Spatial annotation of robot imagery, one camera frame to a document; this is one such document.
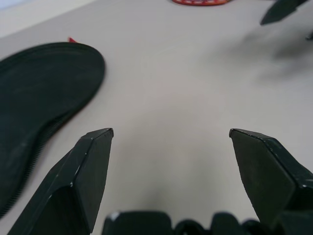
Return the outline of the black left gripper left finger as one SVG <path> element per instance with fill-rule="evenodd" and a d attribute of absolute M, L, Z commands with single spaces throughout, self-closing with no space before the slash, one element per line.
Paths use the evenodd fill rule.
<path fill-rule="evenodd" d="M 102 201 L 112 128 L 89 132 L 48 172 L 10 235 L 89 235 Z"/>

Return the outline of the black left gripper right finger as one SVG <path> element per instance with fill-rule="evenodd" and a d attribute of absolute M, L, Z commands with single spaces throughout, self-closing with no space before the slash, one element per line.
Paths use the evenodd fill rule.
<path fill-rule="evenodd" d="M 275 138 L 243 129 L 229 136 L 242 183 L 264 224 L 275 224 L 284 211 L 313 209 L 313 174 Z"/>

